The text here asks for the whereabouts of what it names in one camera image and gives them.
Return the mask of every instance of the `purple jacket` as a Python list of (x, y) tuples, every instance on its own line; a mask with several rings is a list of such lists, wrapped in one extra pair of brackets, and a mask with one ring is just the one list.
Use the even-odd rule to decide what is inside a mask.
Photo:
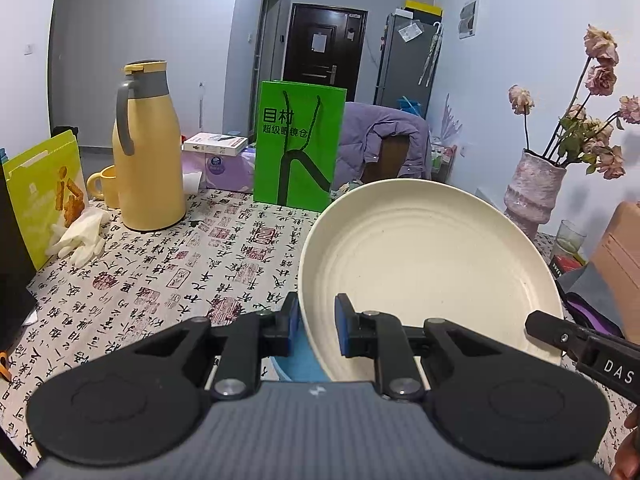
[(382, 139), (409, 136), (409, 149), (398, 176), (431, 179), (431, 144), (427, 121), (394, 108), (345, 103), (332, 189), (362, 176), (367, 162), (376, 162)]

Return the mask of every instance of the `human hand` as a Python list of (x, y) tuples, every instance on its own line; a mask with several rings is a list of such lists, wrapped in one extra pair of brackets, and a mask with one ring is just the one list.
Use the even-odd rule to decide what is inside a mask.
[(638, 473), (640, 454), (636, 451), (634, 443), (636, 433), (638, 433), (636, 426), (638, 426), (639, 415), (640, 411), (638, 410), (638, 406), (636, 406), (625, 420), (625, 428), (633, 431), (625, 437), (616, 451), (616, 462), (611, 470), (611, 478), (613, 480), (633, 480)]

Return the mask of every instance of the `pink ceramic vase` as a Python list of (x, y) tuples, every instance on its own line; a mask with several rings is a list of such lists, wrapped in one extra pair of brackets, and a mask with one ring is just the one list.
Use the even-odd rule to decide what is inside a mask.
[(565, 168), (522, 150), (522, 158), (504, 194), (507, 206), (504, 214), (531, 240), (536, 237), (538, 226), (549, 222), (565, 174)]

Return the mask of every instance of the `cream-colored plate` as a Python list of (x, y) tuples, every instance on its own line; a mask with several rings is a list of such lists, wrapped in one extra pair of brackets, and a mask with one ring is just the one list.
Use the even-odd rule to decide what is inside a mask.
[(300, 307), (309, 342), (334, 381), (372, 380), (373, 362), (340, 355), (334, 297), (405, 325), (443, 317), (558, 364), (528, 338), (530, 312), (562, 317), (538, 250), (502, 213), (469, 193), (425, 180), (374, 182), (340, 197), (302, 250)]

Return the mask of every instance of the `front door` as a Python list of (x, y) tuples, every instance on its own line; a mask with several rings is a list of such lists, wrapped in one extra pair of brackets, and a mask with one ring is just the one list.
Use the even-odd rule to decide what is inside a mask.
[(366, 10), (293, 4), (284, 81), (346, 88), (353, 101), (366, 21)]

